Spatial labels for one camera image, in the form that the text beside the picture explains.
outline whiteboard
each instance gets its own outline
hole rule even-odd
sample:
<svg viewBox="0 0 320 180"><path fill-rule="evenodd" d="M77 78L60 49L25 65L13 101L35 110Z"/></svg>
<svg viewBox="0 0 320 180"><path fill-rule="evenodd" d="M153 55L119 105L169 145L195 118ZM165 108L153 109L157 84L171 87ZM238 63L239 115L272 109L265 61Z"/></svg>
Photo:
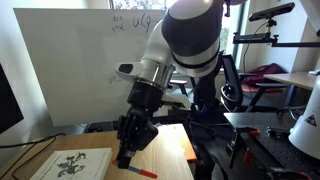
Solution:
<svg viewBox="0 0 320 180"><path fill-rule="evenodd" d="M116 63L140 61L160 10L15 9L55 126L118 120L132 84Z"/></svg>

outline white device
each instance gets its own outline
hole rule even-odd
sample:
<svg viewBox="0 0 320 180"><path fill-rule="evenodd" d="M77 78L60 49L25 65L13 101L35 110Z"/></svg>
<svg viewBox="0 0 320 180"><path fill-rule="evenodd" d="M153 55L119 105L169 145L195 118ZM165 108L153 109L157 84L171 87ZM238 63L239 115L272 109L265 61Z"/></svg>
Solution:
<svg viewBox="0 0 320 180"><path fill-rule="evenodd" d="M307 108L290 130L290 142L304 153L320 159L320 76L317 77Z"/></svg>

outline white wall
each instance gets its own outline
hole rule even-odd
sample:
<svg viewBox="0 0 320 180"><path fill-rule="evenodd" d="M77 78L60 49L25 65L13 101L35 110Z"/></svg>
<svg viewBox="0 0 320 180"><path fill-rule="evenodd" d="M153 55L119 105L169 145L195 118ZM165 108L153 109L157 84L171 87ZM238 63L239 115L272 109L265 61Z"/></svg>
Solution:
<svg viewBox="0 0 320 180"><path fill-rule="evenodd" d="M272 27L273 35L278 34L278 42L300 42L307 22L307 15L299 0L272 0L271 7L279 6L289 2L295 3L291 13L276 16L277 26ZM260 61L257 65L270 64L275 62L286 71L291 72L296 60L298 48L272 48L263 44L259 52Z"/></svg>
<svg viewBox="0 0 320 180"><path fill-rule="evenodd" d="M15 144L64 132L82 133L83 128L53 127L33 70L13 8L85 8L83 0L0 1L0 62L7 75L24 119L0 135L0 144ZM20 148L0 150L0 168Z"/></svg>
<svg viewBox="0 0 320 180"><path fill-rule="evenodd" d="M317 39L318 37L315 29L310 21L307 20L301 42L316 42ZM318 61L318 58L316 57L318 50L319 48L299 48L292 66L292 72L306 72L314 70Z"/></svg>
<svg viewBox="0 0 320 180"><path fill-rule="evenodd" d="M262 0L248 0L246 2L246 13L243 16L243 25L242 25L242 30L240 32L240 35L253 34L259 28L259 26L261 26L264 23L263 20L249 22L248 19L250 14L265 10L266 8L269 7L269 4L270 4L270 1L262 1ZM266 28L262 27L257 33L264 33L265 31L266 31ZM236 62L237 62L237 67L241 72L243 72L243 62L245 62L246 70L253 69L254 67L256 67L257 61L259 61L258 54L261 49L261 44L250 44L245 56L245 61L243 61L244 52L246 48L247 48L247 44L239 45Z"/></svg>

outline red marker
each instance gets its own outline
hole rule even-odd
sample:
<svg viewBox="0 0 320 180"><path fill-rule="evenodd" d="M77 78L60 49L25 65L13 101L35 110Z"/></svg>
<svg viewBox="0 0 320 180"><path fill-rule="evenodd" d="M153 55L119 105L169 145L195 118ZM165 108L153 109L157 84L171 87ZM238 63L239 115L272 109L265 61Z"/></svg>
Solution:
<svg viewBox="0 0 320 180"><path fill-rule="evenodd" d="M112 160L112 164L117 166L118 165L118 161ZM153 172L150 172L150 171L147 171L145 169L136 167L136 166L129 165L128 170L132 171L132 172L135 172L135 173L138 173L140 175L152 178L152 179L157 179L158 178L157 174L155 174Z"/></svg>

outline window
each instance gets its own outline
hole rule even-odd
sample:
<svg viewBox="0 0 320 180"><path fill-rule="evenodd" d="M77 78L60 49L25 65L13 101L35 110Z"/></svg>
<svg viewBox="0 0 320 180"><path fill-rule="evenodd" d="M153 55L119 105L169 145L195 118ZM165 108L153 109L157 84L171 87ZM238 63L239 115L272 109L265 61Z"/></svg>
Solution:
<svg viewBox="0 0 320 180"><path fill-rule="evenodd" d="M110 0L111 9L160 9L166 10L176 0ZM222 29L220 32L220 50L224 50L226 54L232 54L236 59L237 45L233 44L233 33L239 32L243 5L231 6L231 17L222 18Z"/></svg>

